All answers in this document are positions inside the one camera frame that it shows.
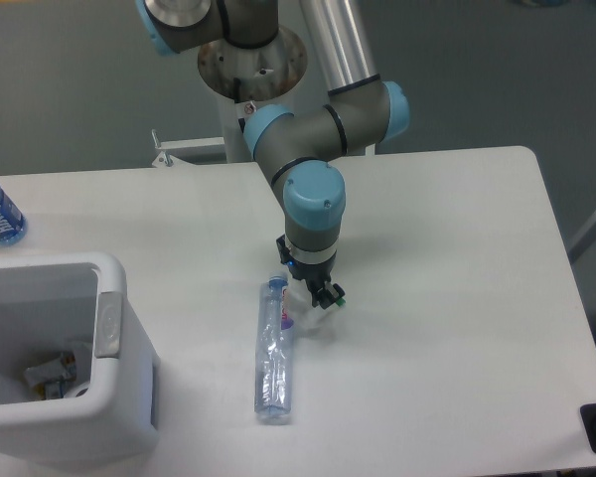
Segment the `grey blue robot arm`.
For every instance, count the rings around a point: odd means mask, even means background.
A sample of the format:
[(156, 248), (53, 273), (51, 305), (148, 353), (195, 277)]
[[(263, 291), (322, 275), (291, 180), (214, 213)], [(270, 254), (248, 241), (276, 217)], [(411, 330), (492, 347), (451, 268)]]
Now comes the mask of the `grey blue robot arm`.
[(140, 19), (161, 55), (196, 51), (205, 85), (230, 104), (223, 124), (229, 159), (246, 150), (284, 214), (280, 261), (316, 307), (344, 297), (331, 276), (346, 206), (334, 161), (401, 134), (408, 100), (381, 79), (355, 1), (304, 1), (300, 8), (321, 65), (328, 101), (295, 114), (287, 95), (303, 79), (302, 40), (279, 21), (274, 1), (140, 1)]

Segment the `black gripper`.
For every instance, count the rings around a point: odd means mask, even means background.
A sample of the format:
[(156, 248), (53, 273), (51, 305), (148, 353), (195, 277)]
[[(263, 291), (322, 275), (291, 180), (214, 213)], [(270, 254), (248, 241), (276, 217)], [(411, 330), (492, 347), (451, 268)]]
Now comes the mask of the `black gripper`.
[(331, 271), (336, 259), (335, 254), (323, 262), (307, 264), (289, 254), (285, 236), (279, 237), (276, 240), (276, 245), (280, 262), (288, 267), (292, 277), (299, 281), (305, 281), (314, 308), (328, 309), (333, 305), (342, 305), (344, 303), (344, 289), (338, 283), (331, 282)]

